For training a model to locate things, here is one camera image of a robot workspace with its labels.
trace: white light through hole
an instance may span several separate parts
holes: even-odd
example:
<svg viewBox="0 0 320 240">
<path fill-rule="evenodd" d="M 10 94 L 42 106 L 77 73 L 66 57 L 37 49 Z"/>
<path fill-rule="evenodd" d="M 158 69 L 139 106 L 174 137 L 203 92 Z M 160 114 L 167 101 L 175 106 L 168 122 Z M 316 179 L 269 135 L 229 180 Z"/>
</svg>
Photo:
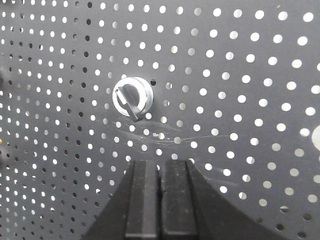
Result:
<svg viewBox="0 0 320 240">
<path fill-rule="evenodd" d="M 313 145 L 320 151 L 320 125 L 313 130 L 311 140 Z"/>
</svg>

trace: gray panel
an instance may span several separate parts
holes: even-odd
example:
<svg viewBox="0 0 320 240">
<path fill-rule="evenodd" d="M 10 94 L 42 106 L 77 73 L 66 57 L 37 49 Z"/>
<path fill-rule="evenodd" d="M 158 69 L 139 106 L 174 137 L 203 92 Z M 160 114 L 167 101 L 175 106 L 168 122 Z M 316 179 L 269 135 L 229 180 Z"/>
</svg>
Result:
<svg viewBox="0 0 320 240">
<path fill-rule="evenodd" d="M 297 0 L 3 0 L 0 240 L 77 240 L 130 159 L 170 158 L 269 229 L 318 239 L 319 13 Z M 114 108 L 125 76 L 156 81 L 148 119 Z"/>
</svg>

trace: hole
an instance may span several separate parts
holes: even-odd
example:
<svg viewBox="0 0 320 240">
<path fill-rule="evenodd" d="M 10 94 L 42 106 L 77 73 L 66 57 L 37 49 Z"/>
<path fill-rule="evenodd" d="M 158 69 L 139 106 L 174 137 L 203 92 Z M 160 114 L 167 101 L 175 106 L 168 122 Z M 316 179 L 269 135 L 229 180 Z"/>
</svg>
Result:
<svg viewBox="0 0 320 240">
<path fill-rule="evenodd" d="M 298 232 L 298 237 L 300 239 L 305 239 L 307 237 L 307 234 L 303 231 Z"/>
<path fill-rule="evenodd" d="M 285 229 L 285 227 L 280 223 L 278 223 L 275 227 L 278 231 L 282 231 L 283 229 Z"/>
<path fill-rule="evenodd" d="M 313 130 L 311 140 L 316 149 L 320 151 L 320 125 Z"/>
<path fill-rule="evenodd" d="M 287 214 L 289 212 L 289 208 L 287 206 L 281 206 L 280 207 L 280 211 L 283 213 L 283 214 Z"/>
<path fill-rule="evenodd" d="M 303 214 L 303 219 L 304 220 L 306 220 L 306 221 L 309 221 L 309 220 L 311 220 L 311 215 L 309 214 L 309 213 L 305 213 L 305 214 Z"/>
</svg>

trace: perforated metal panel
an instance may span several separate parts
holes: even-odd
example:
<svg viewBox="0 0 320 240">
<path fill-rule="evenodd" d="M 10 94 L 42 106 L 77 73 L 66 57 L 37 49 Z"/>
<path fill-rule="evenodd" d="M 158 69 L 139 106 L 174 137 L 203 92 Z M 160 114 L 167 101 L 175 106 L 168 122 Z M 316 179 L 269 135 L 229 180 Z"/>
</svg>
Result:
<svg viewBox="0 0 320 240">
<path fill-rule="evenodd" d="M 270 230 L 319 239 L 317 1 L 2 0 L 0 14 L 0 240 L 78 240 L 130 160 L 171 158 Z M 126 76 L 153 88 L 135 123 L 112 102 Z"/>
</svg>

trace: silver knob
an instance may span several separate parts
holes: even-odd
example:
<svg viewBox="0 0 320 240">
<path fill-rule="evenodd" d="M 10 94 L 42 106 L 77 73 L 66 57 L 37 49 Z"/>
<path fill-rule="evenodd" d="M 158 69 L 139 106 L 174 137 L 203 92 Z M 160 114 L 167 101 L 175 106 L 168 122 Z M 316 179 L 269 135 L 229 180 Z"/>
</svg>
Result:
<svg viewBox="0 0 320 240">
<path fill-rule="evenodd" d="M 154 93 L 145 79 L 126 77 L 114 86 L 112 100 L 119 113 L 136 122 L 151 108 Z"/>
</svg>

